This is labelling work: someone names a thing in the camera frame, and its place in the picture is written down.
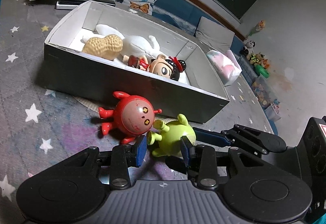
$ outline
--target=bolt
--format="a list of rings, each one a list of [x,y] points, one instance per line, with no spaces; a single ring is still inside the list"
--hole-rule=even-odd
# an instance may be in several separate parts
[[[211,186],[216,185],[216,181],[215,181],[214,179],[211,179],[211,178],[201,179],[201,180],[200,180],[200,183],[201,183],[203,186],[206,186],[206,187],[211,187]]]
[[[114,186],[118,186],[118,187],[123,187],[126,186],[128,184],[128,181],[126,179],[123,178],[116,178],[112,181],[112,184]]]

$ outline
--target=red toy figure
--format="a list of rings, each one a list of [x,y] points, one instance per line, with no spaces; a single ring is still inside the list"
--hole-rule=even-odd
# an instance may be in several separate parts
[[[113,117],[113,122],[102,123],[102,133],[107,135],[110,130],[118,128],[127,135],[121,144],[133,141],[150,130],[156,113],[162,113],[162,109],[154,110],[152,104],[144,97],[129,95],[116,91],[113,96],[120,99],[114,110],[98,108],[100,118]]]

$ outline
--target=orange butterfly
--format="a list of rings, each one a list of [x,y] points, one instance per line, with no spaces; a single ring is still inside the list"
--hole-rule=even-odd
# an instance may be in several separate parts
[[[137,3],[130,2],[130,8],[133,8],[133,9],[136,9],[136,10],[140,10],[140,11],[142,11],[144,13],[148,13],[149,4],[148,3],[145,3],[143,5],[139,5]]]

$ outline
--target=green plush toy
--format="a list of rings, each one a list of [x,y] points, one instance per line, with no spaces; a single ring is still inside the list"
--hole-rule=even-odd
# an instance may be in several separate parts
[[[159,142],[159,148],[152,152],[154,157],[181,157],[180,138],[182,136],[187,136],[192,144],[196,141],[196,134],[183,114],[178,114],[178,120],[166,124],[162,120],[156,120],[153,127],[159,130],[160,134],[148,131],[146,137],[147,145],[153,145],[155,141]]]

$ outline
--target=red toy arm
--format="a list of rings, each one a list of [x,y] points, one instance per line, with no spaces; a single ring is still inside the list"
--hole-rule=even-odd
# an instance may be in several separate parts
[[[113,96],[115,97],[115,98],[118,98],[118,99],[123,99],[123,98],[127,98],[127,97],[129,97],[130,95],[129,94],[127,94],[127,93],[125,93],[125,92],[120,92],[120,91],[116,91],[116,92],[113,92]]]
[[[98,108],[98,113],[100,115],[100,118],[108,118],[113,116],[114,110],[105,110],[102,107]]]
[[[154,114],[161,114],[162,113],[162,109],[157,109],[157,110],[154,110]]]

